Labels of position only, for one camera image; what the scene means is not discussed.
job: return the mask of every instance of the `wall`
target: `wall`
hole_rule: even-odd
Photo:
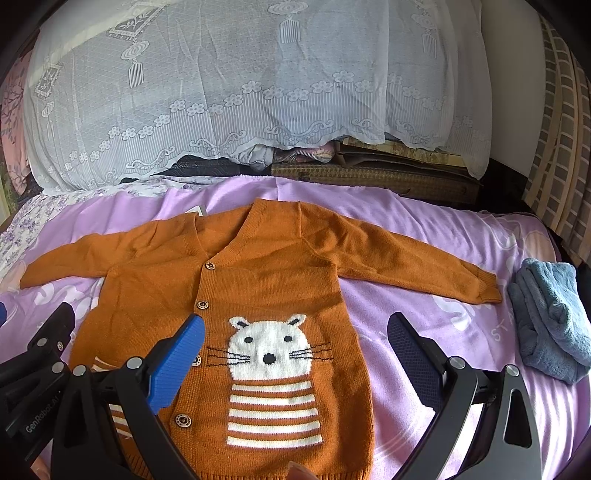
[[[491,73],[491,158],[530,173],[544,112],[544,44],[525,0],[482,0],[482,36]]]

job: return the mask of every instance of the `cat whiskers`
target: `cat whiskers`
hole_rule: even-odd
[[[290,352],[289,358],[292,360],[299,360],[299,359],[311,359],[311,360],[332,360],[333,358],[325,357],[325,353],[323,352],[331,352],[330,342],[329,343],[319,343],[317,345],[311,345],[308,348],[304,348],[301,350],[294,350]]]
[[[226,360],[225,363],[218,363],[218,364],[208,364],[208,367],[222,367],[227,365],[240,365],[240,364],[249,364],[251,362],[251,357],[248,355],[243,355],[241,353],[230,352],[229,350],[223,350],[221,348],[214,348],[214,347],[207,347],[210,352],[207,353],[207,358],[219,358],[221,360]]]

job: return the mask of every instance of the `clothing tag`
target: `clothing tag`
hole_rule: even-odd
[[[196,207],[191,208],[190,210],[187,210],[185,213],[193,213],[193,212],[197,212],[197,214],[202,217],[205,216],[205,207],[202,207],[200,205],[197,205]]]

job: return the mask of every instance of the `cat nose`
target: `cat nose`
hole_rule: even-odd
[[[275,360],[277,360],[277,358],[275,358],[275,355],[273,355],[272,353],[265,353],[265,356],[262,358],[262,360],[267,365],[271,365],[275,363]]]

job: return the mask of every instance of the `cat ear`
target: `cat ear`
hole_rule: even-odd
[[[306,315],[304,315],[303,313],[296,313],[295,315],[292,315],[291,317],[289,317],[287,319],[287,324],[294,326],[294,327],[299,327],[302,323],[304,323],[306,321]]]
[[[236,330],[240,330],[241,328],[248,327],[250,323],[244,317],[232,317],[230,320],[230,325],[232,325]]]

